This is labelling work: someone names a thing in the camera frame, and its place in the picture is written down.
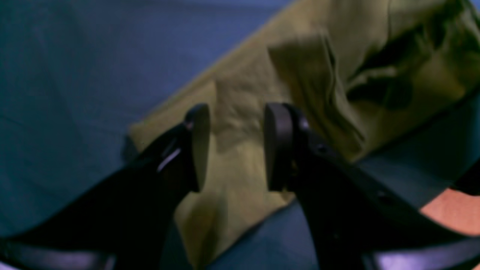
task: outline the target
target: gray surface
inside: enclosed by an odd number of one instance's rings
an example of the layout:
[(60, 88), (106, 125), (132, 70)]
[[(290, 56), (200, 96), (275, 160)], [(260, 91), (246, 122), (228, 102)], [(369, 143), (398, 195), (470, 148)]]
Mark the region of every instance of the gray surface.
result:
[[(0, 234), (38, 224), (121, 167), (133, 155), (129, 124), (287, 2), (0, 0)], [(402, 187), (404, 175), (377, 166), (405, 162), (396, 170), (450, 177), (426, 155), (441, 143), (411, 144), (373, 160), (372, 172)], [(461, 160), (458, 143), (448, 151)], [(175, 229), (165, 255), (163, 269), (189, 268)], [(210, 268), (317, 268), (299, 205), (253, 229)]]

